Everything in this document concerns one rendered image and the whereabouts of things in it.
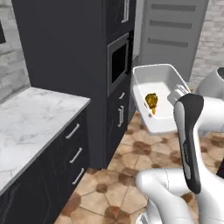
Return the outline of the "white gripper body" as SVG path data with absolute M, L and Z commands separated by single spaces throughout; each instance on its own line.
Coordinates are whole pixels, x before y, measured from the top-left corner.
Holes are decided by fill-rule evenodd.
M 167 100 L 171 105 L 174 105 L 176 101 L 184 95 L 187 95 L 191 92 L 188 87 L 177 84 L 173 91 L 167 96 Z

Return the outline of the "white tupperware container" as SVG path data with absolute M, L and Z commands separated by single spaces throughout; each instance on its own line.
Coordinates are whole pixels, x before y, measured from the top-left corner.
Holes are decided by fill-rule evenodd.
M 173 105 L 167 96 L 177 84 L 189 88 L 177 69 L 170 64 L 135 66 L 132 70 L 131 91 L 140 112 L 141 120 L 150 135 L 161 135 L 177 131 L 173 118 Z M 146 105 L 145 96 L 157 95 L 156 114 Z

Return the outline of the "dark lower cupboard door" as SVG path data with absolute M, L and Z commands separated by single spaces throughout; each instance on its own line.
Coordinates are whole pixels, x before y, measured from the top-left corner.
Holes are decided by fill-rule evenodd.
M 123 124 L 119 128 L 117 125 L 119 123 L 119 111 L 120 106 L 124 106 L 123 113 Z M 112 110 L 108 110 L 108 120 L 107 120 L 107 135 L 106 135 L 106 143 L 107 143 L 107 152 L 106 152 L 106 162 L 110 163 L 111 158 L 114 156 L 116 148 L 118 144 L 121 142 L 124 132 L 127 129 L 128 125 L 128 113 L 129 113 L 129 102 L 127 104 L 119 103 Z

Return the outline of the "dark cupboard door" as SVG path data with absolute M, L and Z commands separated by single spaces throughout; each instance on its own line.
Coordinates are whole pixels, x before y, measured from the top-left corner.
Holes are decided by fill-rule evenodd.
M 119 111 L 120 106 L 124 106 L 123 113 L 123 124 L 119 128 L 117 125 L 119 123 Z M 106 152 L 106 162 L 110 163 L 111 158 L 114 156 L 116 148 L 118 144 L 121 142 L 124 132 L 127 129 L 128 125 L 128 113 L 129 113 L 129 102 L 127 104 L 119 103 L 112 110 L 108 110 L 108 120 L 107 120 L 107 135 L 106 135 L 106 143 L 107 143 L 107 152 Z
M 124 0 L 105 0 L 106 4 L 106 37 L 134 29 L 137 0 L 129 0 L 129 21 L 122 23 Z

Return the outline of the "yellow-brown food piece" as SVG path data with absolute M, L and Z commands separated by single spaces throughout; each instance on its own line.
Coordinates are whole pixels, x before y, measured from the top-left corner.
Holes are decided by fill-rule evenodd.
M 158 103 L 158 96 L 155 93 L 147 94 L 145 96 L 146 105 L 150 108 L 153 115 L 156 114 L 156 107 Z

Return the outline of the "dark drawer front under oven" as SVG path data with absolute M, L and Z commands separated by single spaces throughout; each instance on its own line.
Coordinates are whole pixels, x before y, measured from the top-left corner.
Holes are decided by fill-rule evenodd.
M 118 98 L 121 96 L 122 93 L 125 93 L 125 96 L 119 100 Z M 108 97 L 107 104 L 108 109 L 112 110 L 116 105 L 119 103 L 127 104 L 130 97 L 130 78 L 125 78 L 112 92 L 112 94 Z

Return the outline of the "built-in dark oven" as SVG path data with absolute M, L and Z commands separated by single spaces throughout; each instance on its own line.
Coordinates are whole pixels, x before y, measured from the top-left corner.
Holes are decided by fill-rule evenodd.
M 129 37 L 126 33 L 108 45 L 108 95 L 117 88 L 127 73 Z

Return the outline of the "dark counter drawer front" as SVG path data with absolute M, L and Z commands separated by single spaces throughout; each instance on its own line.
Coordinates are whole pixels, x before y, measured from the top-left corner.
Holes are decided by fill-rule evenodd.
M 63 162 L 66 158 L 73 158 L 79 148 L 82 148 L 82 152 L 80 155 L 84 156 L 89 161 L 89 153 L 88 153 L 88 138 L 85 136 L 78 144 L 72 145 L 68 148 L 68 151 L 64 151 L 62 154 L 59 154 L 59 161 L 63 165 Z
M 68 151 L 69 147 L 78 144 L 85 137 L 87 129 L 86 118 L 86 110 L 81 111 L 78 116 L 75 117 L 59 134 L 56 141 L 58 154 L 62 154 L 64 151 Z M 80 127 L 70 139 L 66 139 L 66 136 L 76 127 L 77 123 L 80 124 Z
M 72 164 L 69 163 L 70 160 L 71 158 L 68 157 L 64 160 L 59 173 L 59 192 L 63 203 L 68 201 L 89 166 L 88 159 L 82 155 L 79 155 Z M 76 185 L 72 185 L 72 182 L 75 181 L 81 172 L 81 168 L 84 168 L 85 171 L 80 177 L 79 182 Z

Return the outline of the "tall dark cabinet tower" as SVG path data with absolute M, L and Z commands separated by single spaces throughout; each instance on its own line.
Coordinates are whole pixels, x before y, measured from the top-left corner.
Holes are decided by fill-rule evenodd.
M 90 165 L 95 169 L 107 167 L 107 100 L 112 94 L 108 94 L 107 49 L 129 34 L 124 79 L 131 78 L 135 26 L 132 31 L 107 38 L 105 0 L 11 2 L 31 85 L 89 98 Z

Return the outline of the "dark counter cabinet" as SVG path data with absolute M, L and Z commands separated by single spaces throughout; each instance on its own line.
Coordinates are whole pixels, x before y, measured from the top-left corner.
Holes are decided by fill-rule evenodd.
M 60 196 L 57 137 L 0 195 L 0 224 L 53 224 L 57 219 L 66 204 Z

